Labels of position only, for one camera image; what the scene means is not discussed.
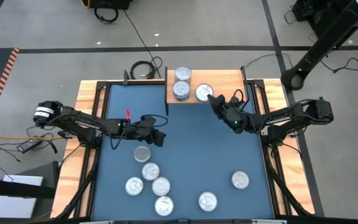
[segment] can lid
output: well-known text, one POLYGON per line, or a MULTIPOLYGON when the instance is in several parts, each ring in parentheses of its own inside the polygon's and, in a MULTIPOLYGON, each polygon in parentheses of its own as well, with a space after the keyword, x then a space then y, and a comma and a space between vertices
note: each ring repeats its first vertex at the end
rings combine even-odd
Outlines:
POLYGON ((214 95, 214 90, 208 84, 200 84, 196 89, 196 97, 200 101, 208 101, 208 94, 214 95))
POLYGON ((160 168, 156 164, 149 162, 143 166, 142 174, 146 180, 154 180, 160 175, 160 168))
POLYGON ((146 162, 151 157, 151 151, 147 146, 139 146, 135 149, 135 159, 137 162, 146 162))
POLYGON ((249 184, 248 175, 243 171, 237 171, 231 177, 233 185, 238 189, 245 189, 249 184))
POLYGON ((153 181, 153 192, 158 196, 164 196, 168 194, 171 184, 165 177, 159 177, 153 181))
POLYGON ((143 190, 143 181, 138 177, 132 177, 127 181, 125 189, 129 195, 138 195, 143 190))
POLYGON ((172 213, 173 202, 170 197, 163 196, 159 197, 155 201, 155 211, 161 216, 167 216, 172 213))
POLYGON ((212 212, 216 208, 218 200, 212 192, 204 192, 200 195, 198 203, 202 210, 212 212))
POLYGON ((188 67, 178 67, 177 69, 175 69, 175 77, 178 80, 187 80, 189 78, 191 78, 191 70, 188 67))
POLYGON ((185 81, 178 81, 173 84, 173 93, 176 96, 186 96, 190 93, 190 85, 185 81))

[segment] wooden frame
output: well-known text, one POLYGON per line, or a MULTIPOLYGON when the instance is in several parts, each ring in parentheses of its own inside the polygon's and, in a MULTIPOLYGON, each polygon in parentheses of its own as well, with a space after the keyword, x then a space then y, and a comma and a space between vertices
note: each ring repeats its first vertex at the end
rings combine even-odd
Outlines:
MULTIPOLYGON (((100 82, 98 80, 90 80, 90 81, 82 81, 80 84, 80 89, 77 96, 77 101, 75 105, 76 110, 81 110, 85 113, 92 113, 95 93, 96 93, 96 84, 100 82)), ((106 80, 110 81, 119 81, 123 82, 123 80, 106 80)), ((156 80, 142 80, 142 82, 152 82, 156 80)), ((280 108, 284 108, 287 106, 287 102, 285 100, 285 95, 283 92, 283 88, 281 86, 281 82, 279 79, 264 79, 265 92, 268 99, 268 105, 270 111, 275 111, 280 108)), ((99 106, 97 110, 97 115, 101 115, 102 104, 104 101, 104 90, 102 90, 102 94, 99 96, 99 106)), ((257 88, 257 96, 258 102, 261 108, 261 112, 263 110, 263 102, 261 89, 257 88)), ((293 146, 298 148, 297 142, 295 138, 286 138, 284 141, 285 144, 289 146, 293 146)), ((71 153, 78 146, 77 140, 69 140, 67 143, 67 148, 65 151, 65 156, 71 153)), ((311 201, 311 195, 308 188, 308 183, 306 180, 305 171, 303 168, 302 160, 300 154, 296 152, 294 149, 291 149, 286 146, 280 146, 278 148, 280 152, 283 173, 285 176, 285 181, 287 187, 290 189, 292 194, 296 197, 296 199, 302 204, 302 206, 309 212, 313 213, 314 208, 311 201)), ((93 163, 94 152, 91 151, 89 156, 88 163, 88 171, 93 163)), ((51 217, 56 217, 59 213, 63 211, 65 206, 69 203, 72 196, 74 196, 75 192, 78 189, 78 184, 80 182, 81 168, 83 165, 85 156, 85 149, 79 148, 74 154, 72 154, 62 165, 62 169, 60 172, 60 178, 57 185, 57 191, 55 194, 55 201, 53 203, 51 217)), ((280 213, 285 214, 284 208, 284 200, 281 194, 281 190, 276 185, 276 193, 278 205, 280 207, 280 213)), ((86 207, 89 200, 89 189, 83 195, 81 210, 79 212, 80 217, 86 216, 86 207)))

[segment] concrete floor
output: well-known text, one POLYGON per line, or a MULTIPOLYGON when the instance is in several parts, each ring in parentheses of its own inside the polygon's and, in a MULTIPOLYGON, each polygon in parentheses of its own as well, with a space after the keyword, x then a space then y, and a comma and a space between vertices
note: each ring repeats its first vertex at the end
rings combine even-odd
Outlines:
MULTIPOLYGON (((294 2, 268 0, 279 43, 281 46, 312 45, 307 23, 287 25, 283 20, 283 14, 294 2)), ((261 0, 135 0, 128 14, 148 46, 273 45, 261 0)), ((351 39, 352 45, 358 45, 358 31, 351 39)), ((106 26, 77 0, 9 0, 0 9, 0 47, 141 46, 123 13, 114 24, 106 26)), ((194 69, 235 69, 272 53, 243 50, 153 54, 162 57, 163 65, 171 68, 186 65, 194 69)), ((283 53, 290 54, 293 63, 305 54, 301 51, 283 53)), ((351 57, 358 58, 358 51, 333 52, 324 61, 336 68, 351 57)), ((19 54, 0 99, 0 134, 25 135, 25 129, 33 125, 32 116, 38 102, 59 100, 74 106, 81 80, 120 79, 123 70, 130 69, 134 62, 149 59, 145 52, 19 54)), ((247 69, 247 76, 279 78, 277 59, 267 57, 253 63, 247 69)), ((325 215, 358 218, 358 72, 343 70, 333 74, 319 64, 307 78, 305 87, 294 92, 294 96, 296 100, 323 96, 331 102, 335 121, 327 126, 308 128, 306 142, 325 215)), ((21 163, 0 152, 0 166, 15 174, 60 161, 65 142, 59 140, 56 145, 58 154, 51 149, 17 154, 21 163)))

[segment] wooden platform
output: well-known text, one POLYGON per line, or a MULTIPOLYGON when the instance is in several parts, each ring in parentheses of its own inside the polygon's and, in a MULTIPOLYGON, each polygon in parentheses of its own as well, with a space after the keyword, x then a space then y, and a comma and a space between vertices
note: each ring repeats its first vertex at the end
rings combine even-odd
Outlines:
POLYGON ((187 100, 178 101, 173 96, 173 84, 175 83, 175 71, 167 72, 167 103, 203 103, 196 98, 196 89, 200 84, 209 84, 214 90, 214 96, 224 95, 226 102, 229 102, 235 90, 244 90, 241 70, 192 70, 190 82, 190 96, 187 100))
MULTIPOLYGON (((155 81, 155 80, 144 80, 144 82, 155 81)), ((97 80, 82 81, 80 84, 80 90, 78 92, 77 101, 75 105, 76 110, 81 110, 84 113, 91 113, 93 107, 94 95, 96 93, 96 83, 97 80)), ((267 94, 268 104, 271 111, 275 111, 287 106, 285 95, 283 92, 283 87, 281 86, 280 79, 264 79, 265 91, 267 94)), ((257 94, 260 94, 260 89, 257 88, 257 94)), ((101 105, 103 103, 104 94, 101 94, 99 99, 99 110, 98 116, 101 114, 101 105)), ((260 108, 263 108, 262 97, 258 97, 260 108)), ((295 138, 286 138, 284 143, 298 148, 295 138)), ((65 151, 65 156, 71 153, 78 146, 77 140, 69 140, 67 148, 65 151)), ((303 169, 302 160, 298 152, 294 149, 290 149, 286 146, 280 146, 280 157, 282 161, 283 172, 285 175, 285 181, 296 199, 302 204, 302 206, 309 212, 313 213, 313 204, 311 201, 311 196, 306 181, 305 172, 303 169)), ((52 207, 51 217, 56 217, 59 215, 66 205, 74 196, 75 192, 78 189, 78 184, 81 174, 81 166, 83 164, 83 158, 85 154, 84 148, 79 148, 74 154, 72 154, 63 164, 60 178, 57 186, 57 191, 55 194, 55 200, 52 207)), ((88 171, 93 163, 94 152, 91 152, 89 157, 89 166, 88 171)), ((280 213, 285 214, 285 209, 283 206, 283 198, 280 193, 280 189, 276 187, 278 202, 280 206, 280 213)), ((88 201, 88 190, 84 193, 84 200, 82 202, 80 216, 85 216, 86 214, 86 203, 88 201)))

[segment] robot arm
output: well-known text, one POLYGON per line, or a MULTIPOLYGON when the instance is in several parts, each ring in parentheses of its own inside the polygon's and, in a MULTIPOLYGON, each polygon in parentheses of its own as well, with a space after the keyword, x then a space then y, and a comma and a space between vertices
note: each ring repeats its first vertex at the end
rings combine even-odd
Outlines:
POLYGON ((223 95, 217 98, 208 95, 208 100, 218 119, 223 120, 237 134, 243 131, 259 134, 266 128, 269 144, 278 144, 287 134, 311 124, 325 125, 334 120, 330 103, 322 97, 318 100, 302 100, 287 108, 263 115, 243 111, 240 106, 244 101, 240 101, 235 96, 228 103, 225 102, 223 95))
POLYGON ((131 123, 129 115, 122 119, 101 119, 58 101, 44 101, 38 104, 33 121, 36 126, 56 126, 77 136, 80 143, 97 148, 101 143, 101 134, 112 139, 128 139, 146 141, 161 147, 165 134, 153 128, 155 118, 142 116, 140 121, 131 123))

